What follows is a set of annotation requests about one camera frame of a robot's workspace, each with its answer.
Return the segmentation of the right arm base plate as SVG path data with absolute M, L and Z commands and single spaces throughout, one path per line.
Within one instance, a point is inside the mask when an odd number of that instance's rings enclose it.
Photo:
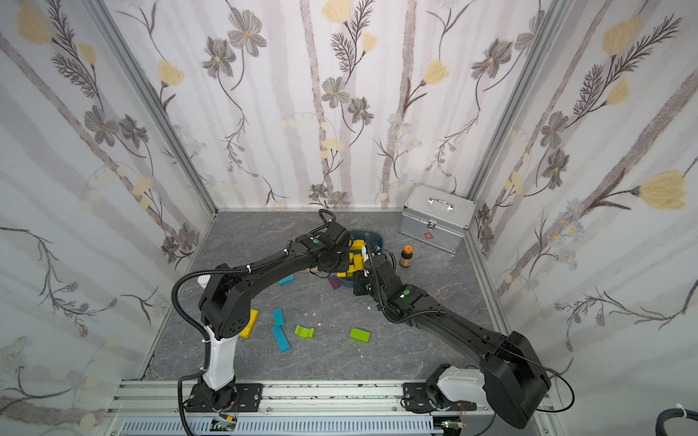
M 448 400 L 433 383 L 429 384 L 425 381 L 403 383 L 402 390 L 401 405 L 407 412 L 474 412 L 477 410 L 476 403 Z

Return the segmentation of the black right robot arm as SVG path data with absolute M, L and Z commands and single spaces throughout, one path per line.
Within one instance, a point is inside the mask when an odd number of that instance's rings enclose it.
M 488 330 L 447 309 L 424 289 L 403 283 L 392 257 L 374 252 L 370 234 L 364 240 L 365 271 L 354 276 L 354 287 L 374 298 L 387 321 L 429 332 L 475 360 L 487 403 L 509 425 L 523 429 L 543 412 L 540 404 L 552 387 L 550 377 L 562 374 L 543 365 L 523 334 Z

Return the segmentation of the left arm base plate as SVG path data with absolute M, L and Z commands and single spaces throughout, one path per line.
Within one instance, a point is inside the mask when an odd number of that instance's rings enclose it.
M 257 412 L 262 400 L 262 383 L 232 383 L 219 391 L 198 383 L 185 399 L 187 412 Z

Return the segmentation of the yellow cube block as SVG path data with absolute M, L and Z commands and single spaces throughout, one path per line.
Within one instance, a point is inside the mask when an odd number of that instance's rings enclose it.
M 365 247 L 365 240 L 354 240 L 350 250 L 351 251 L 361 251 Z

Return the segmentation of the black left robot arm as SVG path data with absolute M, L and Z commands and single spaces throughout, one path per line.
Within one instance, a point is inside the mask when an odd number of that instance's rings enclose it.
M 205 358 L 196 374 L 183 380 L 198 379 L 210 392 L 221 392 L 234 386 L 234 347 L 237 337 L 250 321 L 251 303 L 267 287 L 303 270 L 321 273 L 344 272 L 349 267 L 350 232 L 340 225 L 336 215 L 327 209 L 318 211 L 323 224 L 290 239 L 285 247 L 266 258 L 229 267 L 191 272 L 178 279 L 171 291 L 171 302 L 177 314 L 194 327 L 203 338 Z M 179 301 L 180 288 L 194 278 L 206 276 L 200 303 L 201 319 L 196 321 Z

